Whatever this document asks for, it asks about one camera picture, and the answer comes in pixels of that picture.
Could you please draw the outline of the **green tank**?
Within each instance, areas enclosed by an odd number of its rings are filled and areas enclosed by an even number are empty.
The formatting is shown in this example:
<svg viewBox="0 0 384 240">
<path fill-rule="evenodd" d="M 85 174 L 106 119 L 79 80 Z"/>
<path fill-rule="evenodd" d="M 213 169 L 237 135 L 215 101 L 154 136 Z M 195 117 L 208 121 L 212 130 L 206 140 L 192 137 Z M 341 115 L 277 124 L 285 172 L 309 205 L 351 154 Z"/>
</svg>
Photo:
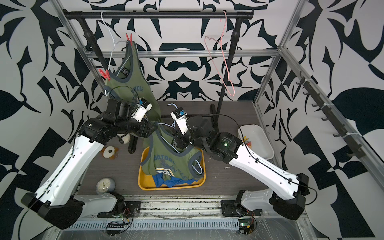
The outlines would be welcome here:
<svg viewBox="0 0 384 240">
<path fill-rule="evenodd" d="M 173 147 L 176 140 L 162 125 L 149 137 L 149 151 L 141 162 L 146 175 L 160 174 L 167 181 L 172 177 L 183 180 L 196 180 L 205 175 L 201 150 L 188 145 L 184 149 Z"/>
<path fill-rule="evenodd" d="M 110 79 L 105 81 L 104 89 L 109 98 L 125 102 L 139 99 L 148 101 L 152 108 L 146 113 L 147 119 L 161 121 L 161 109 L 150 84 L 142 73 L 135 42 L 126 42 L 122 64 L 110 74 Z"/>
</svg>

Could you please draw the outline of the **blue tank top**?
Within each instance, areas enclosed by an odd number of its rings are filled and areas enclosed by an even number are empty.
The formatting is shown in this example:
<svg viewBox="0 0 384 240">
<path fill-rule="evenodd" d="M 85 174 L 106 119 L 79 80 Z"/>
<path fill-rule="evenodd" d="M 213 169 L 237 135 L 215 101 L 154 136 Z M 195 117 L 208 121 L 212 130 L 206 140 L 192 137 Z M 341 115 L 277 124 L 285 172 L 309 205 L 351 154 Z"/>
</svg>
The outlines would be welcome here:
<svg viewBox="0 0 384 240">
<path fill-rule="evenodd" d="M 182 180 L 179 178 L 171 177 L 170 180 L 164 180 L 163 174 L 157 174 L 152 176 L 155 187 L 160 188 L 189 188 L 193 186 L 197 186 L 202 183 L 205 178 L 201 178 L 199 180 L 191 179 L 191 180 Z"/>
</svg>

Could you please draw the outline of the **pink wire hanger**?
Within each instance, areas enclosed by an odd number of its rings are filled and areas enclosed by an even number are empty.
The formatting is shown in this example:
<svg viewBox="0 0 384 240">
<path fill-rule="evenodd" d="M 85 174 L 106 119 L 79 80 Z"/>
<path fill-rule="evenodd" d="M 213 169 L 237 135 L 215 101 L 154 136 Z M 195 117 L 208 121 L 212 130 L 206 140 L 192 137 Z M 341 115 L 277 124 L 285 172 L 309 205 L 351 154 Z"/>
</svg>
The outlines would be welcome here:
<svg viewBox="0 0 384 240">
<path fill-rule="evenodd" d="M 227 12 L 226 11 L 223 11 L 224 15 L 225 15 L 225 20 L 224 20 L 224 27 L 223 27 L 223 30 L 222 30 L 222 33 L 221 33 L 221 36 L 218 40 L 215 40 L 214 38 L 211 38 L 209 36 L 205 36 L 204 37 L 204 44 L 205 44 L 205 47 L 206 47 L 206 50 L 208 51 L 208 54 L 209 54 L 209 57 L 210 57 L 210 60 L 212 61 L 219 77 L 220 77 L 220 80 L 222 82 L 222 84 L 224 84 L 224 87 L 225 87 L 225 90 L 227 91 L 227 93 L 231 96 L 231 97 L 234 97 L 235 94 L 236 94 L 236 90 L 235 90 L 235 87 L 234 87 L 234 84 L 233 82 L 231 81 L 230 79 L 230 70 L 229 70 L 229 65 L 228 65 L 228 61 L 226 60 L 225 58 L 225 54 L 224 54 L 224 50 L 223 50 L 223 37 L 224 37 L 224 34 L 226 32 L 226 29 L 227 29 L 227 23 L 228 23 L 228 17 L 227 17 Z M 223 72 L 222 71 L 219 71 L 218 67 L 216 66 L 215 62 L 214 62 L 214 59 L 211 55 L 211 51 L 210 49 L 208 48 L 208 45 L 207 45 L 207 41 L 215 41 L 216 43 L 218 43 L 218 45 L 220 46 L 219 50 L 221 52 L 221 55 L 223 57 L 223 60 L 224 60 L 224 64 L 225 64 L 225 70 L 224 70 L 224 73 L 225 74 L 228 74 L 228 78 L 227 80 L 230 82 L 231 84 L 231 87 L 232 87 L 232 92 L 230 92 L 230 90 L 228 89 L 228 86 L 226 83 L 224 83 L 224 76 L 223 76 Z"/>
</svg>

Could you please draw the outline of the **blue wire hanger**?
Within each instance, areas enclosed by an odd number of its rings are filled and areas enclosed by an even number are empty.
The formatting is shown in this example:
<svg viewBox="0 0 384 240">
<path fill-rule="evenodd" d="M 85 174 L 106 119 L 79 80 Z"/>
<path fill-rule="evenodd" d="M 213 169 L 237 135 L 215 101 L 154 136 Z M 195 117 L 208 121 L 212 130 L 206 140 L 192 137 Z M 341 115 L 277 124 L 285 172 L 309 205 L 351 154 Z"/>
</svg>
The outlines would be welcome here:
<svg viewBox="0 0 384 240">
<path fill-rule="evenodd" d="M 180 108 L 174 103 L 170 103 L 168 106 L 174 107 L 173 111 Z M 169 117 L 170 120 L 172 120 L 171 124 L 158 122 L 159 138 L 166 144 L 168 150 L 176 154 L 175 166 L 180 172 L 180 178 L 199 180 L 205 174 L 204 166 L 202 166 L 203 154 L 201 150 L 195 147 L 192 143 L 185 149 L 174 147 L 174 135 L 181 132 L 176 122 L 172 119 L 171 113 Z"/>
</svg>

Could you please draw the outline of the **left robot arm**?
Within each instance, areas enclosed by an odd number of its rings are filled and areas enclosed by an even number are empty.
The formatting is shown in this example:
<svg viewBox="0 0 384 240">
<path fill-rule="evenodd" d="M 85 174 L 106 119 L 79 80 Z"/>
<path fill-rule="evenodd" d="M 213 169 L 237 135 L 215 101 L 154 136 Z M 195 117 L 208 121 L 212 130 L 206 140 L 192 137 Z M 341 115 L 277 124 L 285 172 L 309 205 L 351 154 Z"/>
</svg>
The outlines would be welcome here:
<svg viewBox="0 0 384 240">
<path fill-rule="evenodd" d="M 148 138 L 157 129 L 154 122 L 145 119 L 152 107 L 145 99 L 109 99 L 106 111 L 80 126 L 68 154 L 41 187 L 22 197 L 22 204 L 61 230 L 90 215 L 123 213 L 126 205 L 118 193 L 76 196 L 73 192 L 94 157 L 111 139 L 125 134 Z"/>
</svg>

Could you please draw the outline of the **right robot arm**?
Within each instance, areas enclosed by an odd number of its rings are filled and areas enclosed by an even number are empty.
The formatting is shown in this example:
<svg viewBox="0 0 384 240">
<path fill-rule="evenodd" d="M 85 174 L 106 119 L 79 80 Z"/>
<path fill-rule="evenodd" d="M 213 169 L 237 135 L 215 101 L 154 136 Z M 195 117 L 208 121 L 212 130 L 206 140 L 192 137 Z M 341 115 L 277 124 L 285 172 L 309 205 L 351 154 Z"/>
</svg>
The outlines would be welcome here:
<svg viewBox="0 0 384 240">
<path fill-rule="evenodd" d="M 268 209 L 289 219 L 297 220 L 305 210 L 309 194 L 309 178 L 305 174 L 291 174 L 253 152 L 233 134 L 218 132 L 206 117 L 178 116 L 171 113 L 179 133 L 178 147 L 188 144 L 205 151 L 211 158 L 236 167 L 268 187 L 264 191 L 239 191 L 235 200 L 238 212 L 245 215 L 255 210 Z"/>
</svg>

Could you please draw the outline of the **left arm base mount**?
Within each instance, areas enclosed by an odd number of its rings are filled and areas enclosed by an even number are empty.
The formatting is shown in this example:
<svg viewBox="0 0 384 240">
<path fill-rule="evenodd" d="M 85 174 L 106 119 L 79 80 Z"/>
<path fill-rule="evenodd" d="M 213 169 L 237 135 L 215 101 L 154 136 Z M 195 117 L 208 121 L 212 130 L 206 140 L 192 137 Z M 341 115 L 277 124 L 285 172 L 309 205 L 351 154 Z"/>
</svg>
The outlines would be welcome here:
<svg viewBox="0 0 384 240">
<path fill-rule="evenodd" d="M 135 217 L 141 211 L 141 201 L 126 201 L 122 195 L 112 192 L 112 195 L 117 198 L 115 207 L 110 212 L 101 212 L 97 214 L 97 218 L 130 218 Z"/>
</svg>

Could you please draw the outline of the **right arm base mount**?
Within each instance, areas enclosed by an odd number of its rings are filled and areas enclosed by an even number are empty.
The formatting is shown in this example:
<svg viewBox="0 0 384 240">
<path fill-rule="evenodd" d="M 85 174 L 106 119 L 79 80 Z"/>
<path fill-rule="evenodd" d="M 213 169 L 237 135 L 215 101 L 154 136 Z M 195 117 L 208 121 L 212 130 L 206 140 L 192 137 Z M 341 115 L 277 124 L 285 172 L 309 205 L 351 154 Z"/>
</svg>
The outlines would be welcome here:
<svg viewBox="0 0 384 240">
<path fill-rule="evenodd" d="M 222 215 L 228 218 L 244 217 L 254 214 L 261 216 L 262 209 L 247 210 L 241 205 L 241 199 L 246 191 L 240 190 L 235 200 L 221 200 Z"/>
</svg>

